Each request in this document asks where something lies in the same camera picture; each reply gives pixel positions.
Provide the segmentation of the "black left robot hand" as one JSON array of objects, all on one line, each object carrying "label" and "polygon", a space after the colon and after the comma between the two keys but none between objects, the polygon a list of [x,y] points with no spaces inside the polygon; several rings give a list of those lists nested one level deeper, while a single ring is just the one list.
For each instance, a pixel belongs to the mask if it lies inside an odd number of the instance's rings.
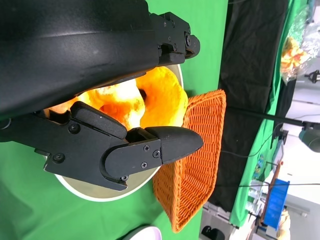
[{"label": "black left robot hand", "polygon": [[123,191],[135,173],[166,165],[203,146],[176,126],[126,128],[75,102],[45,109],[200,51],[177,15],[149,12],[144,0],[3,0],[0,3],[0,140],[33,147],[47,172]]}]

